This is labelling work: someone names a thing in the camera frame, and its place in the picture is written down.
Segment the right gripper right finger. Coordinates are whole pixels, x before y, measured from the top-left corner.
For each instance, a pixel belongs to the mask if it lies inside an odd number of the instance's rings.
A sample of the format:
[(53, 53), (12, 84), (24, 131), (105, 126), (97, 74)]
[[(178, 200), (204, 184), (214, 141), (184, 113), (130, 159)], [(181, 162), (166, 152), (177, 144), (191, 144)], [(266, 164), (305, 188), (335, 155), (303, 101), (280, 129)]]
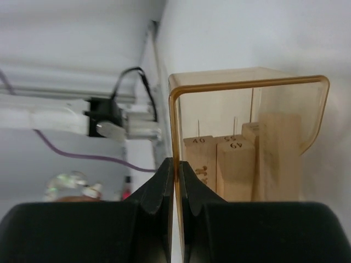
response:
[(337, 216), (317, 202), (227, 202), (179, 167), (185, 262), (350, 262)]

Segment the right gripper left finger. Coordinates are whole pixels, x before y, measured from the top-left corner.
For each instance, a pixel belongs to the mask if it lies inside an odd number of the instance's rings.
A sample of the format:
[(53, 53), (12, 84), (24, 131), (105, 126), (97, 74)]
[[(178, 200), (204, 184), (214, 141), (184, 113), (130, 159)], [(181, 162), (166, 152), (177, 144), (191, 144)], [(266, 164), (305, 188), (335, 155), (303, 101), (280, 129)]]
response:
[(1, 221), (1, 262), (170, 262), (173, 161), (120, 202), (23, 203)]

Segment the amber transparent plastic box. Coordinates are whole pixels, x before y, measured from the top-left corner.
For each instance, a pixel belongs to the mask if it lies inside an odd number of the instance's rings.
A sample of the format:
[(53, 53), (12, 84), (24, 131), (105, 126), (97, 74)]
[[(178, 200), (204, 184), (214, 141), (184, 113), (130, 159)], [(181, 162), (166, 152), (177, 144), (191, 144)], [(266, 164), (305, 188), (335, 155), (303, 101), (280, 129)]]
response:
[(263, 67), (169, 76), (174, 185), (184, 262), (214, 261), (214, 234), (233, 251), (259, 202), (302, 199), (302, 154), (314, 143), (329, 79)]

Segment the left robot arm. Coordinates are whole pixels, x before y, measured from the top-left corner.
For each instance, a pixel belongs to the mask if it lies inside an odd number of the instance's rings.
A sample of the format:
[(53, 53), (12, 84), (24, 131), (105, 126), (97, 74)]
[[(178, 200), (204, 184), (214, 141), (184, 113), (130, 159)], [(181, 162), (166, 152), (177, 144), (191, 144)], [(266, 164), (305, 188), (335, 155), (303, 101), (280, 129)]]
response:
[(89, 103), (82, 100), (56, 100), (1, 95), (1, 128), (55, 130), (125, 139), (161, 140), (160, 125), (148, 112), (122, 110), (121, 123), (108, 116), (89, 117)]

